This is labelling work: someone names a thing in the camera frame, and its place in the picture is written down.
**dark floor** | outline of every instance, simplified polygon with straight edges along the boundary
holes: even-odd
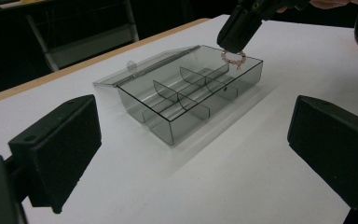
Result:
[[[89,4],[93,4],[93,7],[95,7],[96,1],[91,1]],[[117,0],[98,1],[102,2],[101,4],[105,4],[106,2]],[[232,9],[237,5],[237,2],[238,0],[225,0],[214,2],[213,6],[211,6],[211,1],[206,0],[131,1],[141,38],[160,33],[198,18],[214,18],[221,14],[230,14]],[[81,6],[78,6],[71,7],[71,10],[81,12],[87,9],[82,9]],[[358,6],[356,5],[348,5],[330,10],[321,10],[309,6],[303,11],[295,9],[287,10],[282,14],[277,14],[273,20],[353,27],[357,11]],[[77,16],[77,21],[73,21],[72,25],[62,26],[62,31],[60,32],[65,33],[65,30],[67,30],[66,41],[74,38],[74,36],[89,35],[90,32],[98,32],[99,30],[96,30],[98,27],[100,29],[109,28],[112,24],[107,24],[105,23],[106,21],[121,22],[119,18],[126,17],[123,13],[125,13],[123,9],[119,9],[107,15],[94,14],[91,18]],[[49,28],[44,28],[43,26],[43,24],[46,24],[43,23],[43,18],[48,20],[50,18],[49,15],[51,15],[51,11],[50,13],[39,12],[36,15],[36,18],[42,18],[42,21],[38,23],[42,32],[45,32],[45,35],[51,35]],[[89,24],[88,26],[78,26],[79,23]],[[59,41],[60,39],[53,39],[49,41],[49,44],[57,44]],[[51,73],[51,70],[27,20],[20,16],[0,20],[0,91],[49,73]]]

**white table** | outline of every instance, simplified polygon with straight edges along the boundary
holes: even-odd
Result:
[[[299,94],[358,115],[358,47],[347,28],[265,22],[245,51],[261,81],[176,147],[133,119],[117,91],[92,82],[167,49],[215,43],[227,16],[203,22],[0,101],[7,142],[64,101],[94,94],[103,145],[60,215],[23,202],[44,223],[342,223],[350,208],[288,146]]]

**robotic arm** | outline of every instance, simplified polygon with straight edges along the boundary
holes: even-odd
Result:
[[[310,0],[239,0],[219,32],[217,44],[238,53],[245,48],[262,21],[268,21],[282,7],[303,9]]]

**plastic organizer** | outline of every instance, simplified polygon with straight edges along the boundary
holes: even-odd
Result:
[[[221,52],[207,46],[165,51],[94,85],[116,87],[129,114],[175,145],[260,80],[263,61],[246,57],[237,69]]]

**transparent compartment box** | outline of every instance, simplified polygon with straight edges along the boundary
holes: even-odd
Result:
[[[260,80],[263,61],[246,57],[237,69],[221,52],[207,46],[165,51],[94,85],[117,88],[129,114],[175,145]]]

